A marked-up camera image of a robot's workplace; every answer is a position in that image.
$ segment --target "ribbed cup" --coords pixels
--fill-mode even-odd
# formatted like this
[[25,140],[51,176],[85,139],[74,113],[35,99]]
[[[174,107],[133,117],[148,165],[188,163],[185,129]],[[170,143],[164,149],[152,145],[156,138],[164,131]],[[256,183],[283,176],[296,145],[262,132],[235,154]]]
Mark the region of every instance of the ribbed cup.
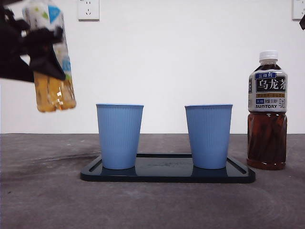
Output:
[[232,104],[185,106],[193,163],[196,167],[226,166]]
[[103,167],[127,169],[135,164],[143,105],[96,104]]

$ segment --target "bottle cap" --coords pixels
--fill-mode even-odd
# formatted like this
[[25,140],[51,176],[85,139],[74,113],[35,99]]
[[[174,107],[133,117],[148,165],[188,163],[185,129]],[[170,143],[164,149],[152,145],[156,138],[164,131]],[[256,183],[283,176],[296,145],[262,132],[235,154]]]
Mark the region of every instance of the bottle cap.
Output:
[[266,50],[259,54],[259,61],[276,59],[277,60],[278,52],[277,50]]

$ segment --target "black tray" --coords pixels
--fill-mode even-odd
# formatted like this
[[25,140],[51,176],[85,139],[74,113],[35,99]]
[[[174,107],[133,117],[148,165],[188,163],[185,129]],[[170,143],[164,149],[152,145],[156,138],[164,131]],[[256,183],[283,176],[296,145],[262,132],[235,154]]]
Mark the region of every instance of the black tray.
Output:
[[102,167],[99,156],[81,171],[85,181],[186,182],[186,183],[252,183],[255,172],[239,161],[227,158],[222,169],[195,167],[191,154],[137,154],[135,166],[129,169]]

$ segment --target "wall socket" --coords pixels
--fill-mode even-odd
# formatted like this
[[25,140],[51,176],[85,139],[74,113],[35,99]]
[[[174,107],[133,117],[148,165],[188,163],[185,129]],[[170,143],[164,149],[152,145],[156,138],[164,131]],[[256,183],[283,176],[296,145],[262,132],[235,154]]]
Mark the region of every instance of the wall socket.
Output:
[[78,0],[79,21],[100,20],[100,0]]
[[305,15],[305,0],[293,0],[292,20],[301,20]]

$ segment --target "yellow liquid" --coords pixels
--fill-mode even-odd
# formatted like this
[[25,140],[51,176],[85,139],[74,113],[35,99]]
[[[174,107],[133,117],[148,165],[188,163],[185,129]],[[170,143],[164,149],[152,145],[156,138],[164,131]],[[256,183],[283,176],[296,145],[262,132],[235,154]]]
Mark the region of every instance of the yellow liquid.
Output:
[[34,72],[37,109],[40,112],[66,110],[76,106],[73,83]]

